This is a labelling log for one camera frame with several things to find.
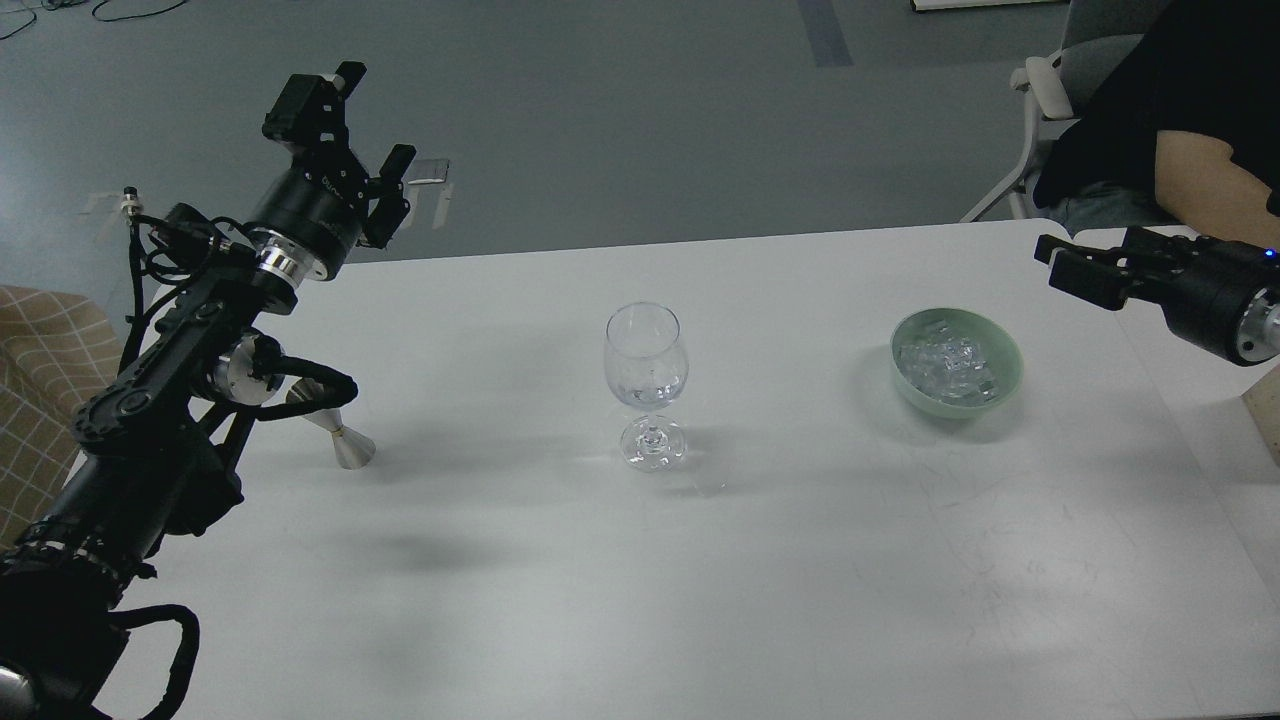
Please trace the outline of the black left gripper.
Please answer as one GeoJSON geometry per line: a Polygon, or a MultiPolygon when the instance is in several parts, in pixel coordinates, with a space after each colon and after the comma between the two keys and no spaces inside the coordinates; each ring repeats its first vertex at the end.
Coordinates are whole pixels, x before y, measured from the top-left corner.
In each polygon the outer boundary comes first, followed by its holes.
{"type": "Polygon", "coordinates": [[[371,179],[349,147],[346,101],[366,72],[361,61],[343,61],[330,74],[292,74],[262,123],[291,165],[244,228],[260,247],[274,241],[306,252],[317,281],[335,279],[357,243],[385,249],[411,209],[404,173],[416,147],[396,143],[371,179]]]}

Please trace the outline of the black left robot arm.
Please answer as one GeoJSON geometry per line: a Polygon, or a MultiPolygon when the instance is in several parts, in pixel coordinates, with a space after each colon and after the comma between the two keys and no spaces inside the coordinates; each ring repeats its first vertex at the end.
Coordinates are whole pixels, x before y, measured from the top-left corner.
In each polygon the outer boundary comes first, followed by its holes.
{"type": "Polygon", "coordinates": [[[151,719],[186,700],[197,616],[161,603],[123,610],[166,536],[201,536],[242,498],[237,464],[253,427],[335,411],[358,393],[337,369],[293,357],[255,327],[294,310],[306,279],[333,281],[355,247],[384,249],[410,214],[396,145],[371,173],[349,146],[346,105],[366,73],[294,74],[262,123],[291,152],[246,223],[179,204],[147,215],[122,193],[134,281],[172,286],[137,307],[116,378],[83,404],[70,433],[84,464],[51,509],[3,555],[3,716],[100,719],[95,706],[134,629],[180,630],[151,719]]]}

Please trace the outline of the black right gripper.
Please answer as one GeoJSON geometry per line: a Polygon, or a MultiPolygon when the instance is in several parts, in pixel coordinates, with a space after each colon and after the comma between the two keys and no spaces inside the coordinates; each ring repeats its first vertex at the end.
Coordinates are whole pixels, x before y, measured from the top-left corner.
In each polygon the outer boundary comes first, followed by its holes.
{"type": "Polygon", "coordinates": [[[1178,338],[1238,366],[1277,356],[1276,249],[1138,227],[1121,249],[1041,234],[1034,259],[1050,268],[1051,287],[1108,311],[1129,296],[1155,304],[1178,338]]]}

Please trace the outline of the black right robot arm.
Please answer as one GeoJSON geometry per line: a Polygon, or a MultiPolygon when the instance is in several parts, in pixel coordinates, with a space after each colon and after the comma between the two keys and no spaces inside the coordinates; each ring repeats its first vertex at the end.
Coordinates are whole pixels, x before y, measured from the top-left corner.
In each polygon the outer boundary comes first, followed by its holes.
{"type": "Polygon", "coordinates": [[[1034,258],[1048,266],[1051,287],[1108,311],[1153,304],[1175,337],[1231,364],[1277,356],[1275,249],[1132,227],[1112,249],[1042,234],[1034,258]]]}

